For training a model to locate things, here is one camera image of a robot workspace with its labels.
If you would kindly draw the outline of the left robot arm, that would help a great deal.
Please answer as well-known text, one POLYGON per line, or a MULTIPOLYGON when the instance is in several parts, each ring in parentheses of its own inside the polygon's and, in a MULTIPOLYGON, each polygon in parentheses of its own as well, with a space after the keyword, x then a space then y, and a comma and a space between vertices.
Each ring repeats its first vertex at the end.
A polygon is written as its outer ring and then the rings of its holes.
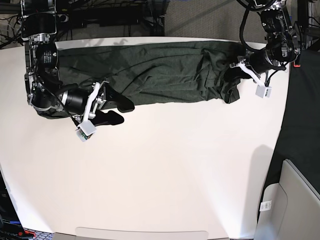
POLYGON ((239 39, 245 47, 245 55, 239 55, 224 74, 228 83, 240 79, 260 77, 270 70, 284 71, 287 64, 294 62, 301 54, 298 35, 291 23, 285 0, 239 0, 245 8, 239 28, 239 39), (267 44, 261 49, 249 46, 244 30, 250 12, 259 15, 267 44))

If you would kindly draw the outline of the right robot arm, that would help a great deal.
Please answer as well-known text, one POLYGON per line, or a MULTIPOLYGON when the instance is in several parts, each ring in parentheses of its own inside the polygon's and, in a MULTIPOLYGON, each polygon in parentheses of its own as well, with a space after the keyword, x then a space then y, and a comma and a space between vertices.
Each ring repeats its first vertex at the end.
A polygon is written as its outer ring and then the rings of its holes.
POLYGON ((114 90, 107 80, 92 82, 90 87, 64 84, 60 80, 57 36, 57 2, 22 0, 21 37, 26 41, 29 63, 24 77, 27 101, 38 113, 63 112, 79 127, 88 120, 95 127, 124 122, 119 113, 103 112, 107 105, 120 113, 135 109, 134 103, 114 90))

